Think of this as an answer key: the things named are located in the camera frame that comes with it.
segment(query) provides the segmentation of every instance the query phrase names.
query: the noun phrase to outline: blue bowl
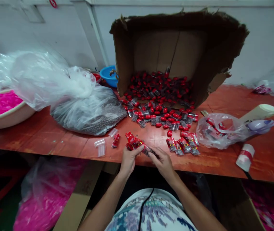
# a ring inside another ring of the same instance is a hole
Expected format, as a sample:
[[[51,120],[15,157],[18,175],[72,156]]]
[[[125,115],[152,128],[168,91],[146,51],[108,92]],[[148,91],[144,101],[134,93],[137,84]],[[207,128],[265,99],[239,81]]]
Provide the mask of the blue bowl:
[[[118,80],[116,79],[116,74],[113,73],[111,76],[110,71],[112,69],[116,69],[115,65],[109,66],[109,67],[104,67],[100,72],[100,76],[106,80],[106,82],[109,84],[111,87],[117,87]]]

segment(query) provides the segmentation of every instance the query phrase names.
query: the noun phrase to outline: left hand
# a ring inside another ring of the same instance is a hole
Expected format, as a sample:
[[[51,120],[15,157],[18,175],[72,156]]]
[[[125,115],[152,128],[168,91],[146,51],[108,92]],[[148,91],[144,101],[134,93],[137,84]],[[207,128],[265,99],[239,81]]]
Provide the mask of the left hand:
[[[119,174],[126,177],[126,179],[129,178],[135,168],[135,158],[143,149],[143,145],[133,151],[127,150],[126,147],[123,149],[122,163]]]

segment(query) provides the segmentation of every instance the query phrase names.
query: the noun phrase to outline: white cylinder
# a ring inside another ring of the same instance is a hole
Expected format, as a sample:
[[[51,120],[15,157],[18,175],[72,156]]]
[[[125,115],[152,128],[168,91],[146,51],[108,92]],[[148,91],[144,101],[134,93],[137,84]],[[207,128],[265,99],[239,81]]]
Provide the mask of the white cylinder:
[[[253,157],[255,154],[255,149],[250,144],[244,144],[242,147],[241,153],[239,157],[236,160],[236,165],[238,165],[241,169],[248,172],[250,165],[252,164],[249,157],[245,155],[245,152],[249,152],[251,156]]]
[[[254,120],[263,120],[274,115],[274,107],[269,104],[259,104],[253,110],[240,118],[245,124]]]

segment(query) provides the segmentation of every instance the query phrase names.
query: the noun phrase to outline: right hand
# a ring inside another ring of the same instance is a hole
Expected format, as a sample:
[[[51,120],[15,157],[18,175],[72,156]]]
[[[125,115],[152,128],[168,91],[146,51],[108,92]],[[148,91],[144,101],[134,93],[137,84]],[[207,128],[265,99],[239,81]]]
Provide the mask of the right hand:
[[[176,177],[176,172],[173,169],[170,156],[166,152],[164,152],[160,147],[150,148],[159,156],[159,159],[157,159],[157,157],[151,152],[149,152],[149,157],[157,167],[159,173],[170,184]]]

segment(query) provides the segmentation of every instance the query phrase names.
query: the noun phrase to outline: red table surface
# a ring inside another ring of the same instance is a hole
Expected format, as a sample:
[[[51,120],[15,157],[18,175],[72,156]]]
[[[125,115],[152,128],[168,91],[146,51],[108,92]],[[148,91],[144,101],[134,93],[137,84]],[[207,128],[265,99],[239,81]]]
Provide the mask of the red table surface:
[[[199,117],[202,117],[200,111],[207,110],[209,113],[227,113],[240,118],[259,104],[274,106],[274,97],[252,94],[250,89],[241,86],[222,85],[216,92],[210,94],[195,112]],[[194,132],[196,126],[197,123],[193,123],[190,132]],[[186,154],[178,157],[168,151],[167,130],[163,128],[155,128],[147,124],[141,129],[129,117],[119,122],[116,128],[119,130],[120,141],[118,148],[113,149],[111,148],[113,139],[108,135],[95,137],[67,131],[49,115],[49,108],[45,108],[16,126],[0,129],[0,149],[120,163],[122,150],[127,142],[125,133],[131,131],[133,135],[145,140],[147,145],[167,151],[176,170],[246,178],[244,172],[235,164],[243,145],[241,143],[231,145],[224,150],[209,149],[200,145],[201,155]],[[102,137],[106,140],[106,155],[98,158],[94,142]],[[173,137],[179,139],[180,131],[173,132]],[[269,133],[253,138],[247,143],[255,148],[249,172],[251,177],[274,182],[274,127]],[[136,158],[136,164],[153,166],[152,161],[144,154]]]

